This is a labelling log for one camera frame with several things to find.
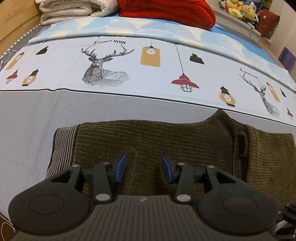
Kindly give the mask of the yellow bear plush toys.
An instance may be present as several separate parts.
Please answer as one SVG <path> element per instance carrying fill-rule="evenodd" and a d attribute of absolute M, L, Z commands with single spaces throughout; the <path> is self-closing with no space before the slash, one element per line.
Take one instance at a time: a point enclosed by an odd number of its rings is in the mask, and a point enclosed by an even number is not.
<path fill-rule="evenodd" d="M 218 3 L 229 15 L 237 19 L 255 23 L 259 22 L 256 14 L 257 7 L 252 1 L 249 4 L 243 1 L 218 1 Z"/>

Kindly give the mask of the purple folder against wall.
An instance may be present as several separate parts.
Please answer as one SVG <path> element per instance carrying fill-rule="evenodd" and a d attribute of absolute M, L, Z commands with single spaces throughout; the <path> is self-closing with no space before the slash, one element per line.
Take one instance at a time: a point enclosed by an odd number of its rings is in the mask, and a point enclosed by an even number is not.
<path fill-rule="evenodd" d="M 295 65 L 296 56 L 287 47 L 284 47 L 278 60 L 290 72 Z"/>

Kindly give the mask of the cream folded quilt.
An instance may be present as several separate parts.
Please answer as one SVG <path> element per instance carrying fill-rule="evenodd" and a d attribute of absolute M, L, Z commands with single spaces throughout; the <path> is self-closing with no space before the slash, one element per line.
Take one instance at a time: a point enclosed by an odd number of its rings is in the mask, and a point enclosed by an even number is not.
<path fill-rule="evenodd" d="M 119 10 L 117 0 L 38 0 L 35 1 L 42 12 L 41 25 L 51 25 L 63 21 L 104 17 Z"/>

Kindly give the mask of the brown corduroy pants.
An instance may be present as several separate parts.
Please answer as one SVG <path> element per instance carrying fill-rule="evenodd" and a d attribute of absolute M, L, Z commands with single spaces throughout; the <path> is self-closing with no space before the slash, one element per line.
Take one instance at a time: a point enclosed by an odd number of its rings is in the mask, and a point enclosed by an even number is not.
<path fill-rule="evenodd" d="M 82 123 L 54 133 L 47 176 L 72 164 L 93 168 L 126 156 L 121 195 L 174 194 L 161 156 L 195 167 L 214 165 L 271 196 L 278 207 L 295 203 L 295 139 L 237 122 L 218 110 L 199 123 L 117 120 Z"/>

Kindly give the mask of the deer print bed sheet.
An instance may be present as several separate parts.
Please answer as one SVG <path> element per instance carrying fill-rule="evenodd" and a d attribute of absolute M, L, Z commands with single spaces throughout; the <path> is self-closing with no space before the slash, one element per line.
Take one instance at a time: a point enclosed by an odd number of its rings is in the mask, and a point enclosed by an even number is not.
<path fill-rule="evenodd" d="M 74 90 L 222 108 L 295 125 L 295 94 L 237 61 L 160 40 L 73 38 L 26 45 L 1 91 Z"/>

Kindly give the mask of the wooden bed frame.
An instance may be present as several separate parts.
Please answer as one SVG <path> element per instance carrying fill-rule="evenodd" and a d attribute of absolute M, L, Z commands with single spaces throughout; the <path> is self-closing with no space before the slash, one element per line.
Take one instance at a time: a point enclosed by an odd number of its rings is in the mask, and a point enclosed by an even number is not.
<path fill-rule="evenodd" d="M 34 0 L 4 0 L 0 5 L 1 54 L 40 24 L 42 12 Z"/>

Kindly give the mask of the red folded blanket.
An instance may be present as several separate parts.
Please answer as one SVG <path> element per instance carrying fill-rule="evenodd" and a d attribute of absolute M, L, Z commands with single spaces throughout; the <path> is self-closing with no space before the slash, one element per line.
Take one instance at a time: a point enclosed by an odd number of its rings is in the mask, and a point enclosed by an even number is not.
<path fill-rule="evenodd" d="M 174 21 L 183 25 L 210 30 L 216 16 L 205 0 L 121 0 L 119 15 Z"/>

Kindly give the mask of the dark red cushion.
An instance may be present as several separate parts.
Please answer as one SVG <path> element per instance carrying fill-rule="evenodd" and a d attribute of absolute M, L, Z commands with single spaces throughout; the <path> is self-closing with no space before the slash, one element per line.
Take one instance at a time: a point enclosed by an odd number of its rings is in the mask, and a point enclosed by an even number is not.
<path fill-rule="evenodd" d="M 280 22 L 280 16 L 270 12 L 268 9 L 262 9 L 258 13 L 259 24 L 255 27 L 263 38 L 270 39 Z"/>

